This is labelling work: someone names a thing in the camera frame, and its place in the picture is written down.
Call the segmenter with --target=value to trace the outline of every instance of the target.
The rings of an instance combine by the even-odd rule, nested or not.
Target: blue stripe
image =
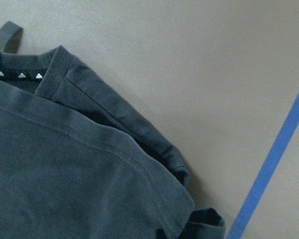
[[[257,178],[250,189],[237,218],[235,219],[226,239],[241,238],[251,216],[253,215],[291,137],[299,124],[299,94],[290,109],[288,116],[261,167]]]

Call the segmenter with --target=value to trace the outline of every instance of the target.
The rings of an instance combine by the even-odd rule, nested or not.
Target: beige surface
[[[80,57],[183,154],[231,227],[299,91],[299,1],[0,0],[20,54]],[[244,239],[299,239],[299,127]]]

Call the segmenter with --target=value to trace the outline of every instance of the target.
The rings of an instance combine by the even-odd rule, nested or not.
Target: blue line
[[[226,239],[241,238],[298,124],[299,94],[290,109],[263,166],[259,171],[257,178],[237,215],[237,218],[229,230]]]

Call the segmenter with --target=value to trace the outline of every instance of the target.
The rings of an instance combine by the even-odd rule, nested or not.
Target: gray fabric
[[[0,238],[223,238],[177,149],[78,57],[1,52],[0,71]]]

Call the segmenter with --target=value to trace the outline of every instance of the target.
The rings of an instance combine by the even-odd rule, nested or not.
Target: gray strap
[[[8,21],[0,28],[0,52],[4,50],[5,45],[9,42],[10,38],[22,27]]]

